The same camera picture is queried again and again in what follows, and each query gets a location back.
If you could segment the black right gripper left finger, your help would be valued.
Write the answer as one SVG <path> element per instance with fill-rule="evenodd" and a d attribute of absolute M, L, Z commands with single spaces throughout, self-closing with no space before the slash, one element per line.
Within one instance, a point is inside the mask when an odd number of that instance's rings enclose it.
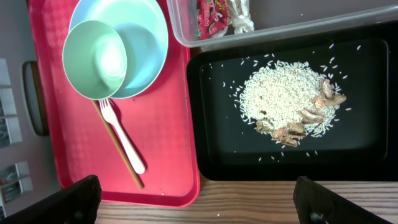
<path fill-rule="evenodd" d="M 1 220 L 2 224 L 94 224 L 101 186 L 89 175 L 49 197 Z"/>

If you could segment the red snack wrapper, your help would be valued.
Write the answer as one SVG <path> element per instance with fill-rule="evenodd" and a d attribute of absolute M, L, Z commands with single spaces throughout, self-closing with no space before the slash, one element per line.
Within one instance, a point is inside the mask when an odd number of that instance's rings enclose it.
<path fill-rule="evenodd" d="M 227 0 L 197 0 L 197 38 L 224 36 L 232 23 Z"/>

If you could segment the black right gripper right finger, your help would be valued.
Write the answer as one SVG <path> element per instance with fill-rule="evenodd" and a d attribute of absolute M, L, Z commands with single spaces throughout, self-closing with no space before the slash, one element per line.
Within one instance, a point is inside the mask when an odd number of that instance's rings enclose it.
<path fill-rule="evenodd" d="M 299 177 L 293 201 L 300 224 L 391 224 L 307 177 Z"/>

